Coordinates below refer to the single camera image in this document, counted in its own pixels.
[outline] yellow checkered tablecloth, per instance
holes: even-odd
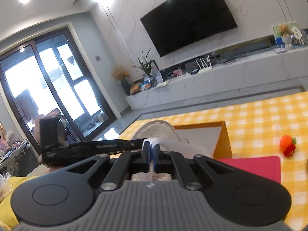
[[[293,230],[308,224],[308,92],[157,119],[172,125],[225,121],[234,158],[279,156],[281,183],[292,196],[285,222]],[[130,140],[137,129],[151,120],[134,122],[120,138]],[[296,137],[296,151],[291,158],[279,152],[283,135]]]

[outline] white logo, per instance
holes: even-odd
[[[147,184],[147,187],[148,188],[153,188],[153,187],[155,187],[155,184],[153,182],[150,182],[150,183]]]

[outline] potted plant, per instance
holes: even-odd
[[[152,62],[153,62],[153,60],[147,59],[147,56],[149,55],[150,50],[151,49],[149,49],[149,51],[147,52],[147,55],[145,57],[143,56],[143,51],[142,51],[141,60],[138,57],[140,67],[139,66],[133,66],[133,67],[142,69],[143,72],[145,72],[147,74],[147,76],[149,77],[149,82],[151,83],[151,86],[155,87],[157,85],[157,80],[156,80],[155,77],[152,76]]]
[[[126,68],[124,68],[123,66],[117,66],[115,67],[112,71],[111,71],[111,76],[120,81],[122,88],[125,92],[125,94],[130,95],[130,85],[128,83],[128,81],[126,80],[127,77],[129,77],[129,74],[126,70]]]

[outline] hanging clothes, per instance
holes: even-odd
[[[28,89],[21,92],[21,94],[14,98],[14,102],[20,115],[23,117],[24,122],[31,120],[32,124],[35,123],[36,118],[39,117],[38,107],[33,100]]]

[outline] snack bag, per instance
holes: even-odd
[[[13,191],[12,185],[8,183],[10,176],[10,173],[6,173],[4,177],[0,174],[0,201]]]

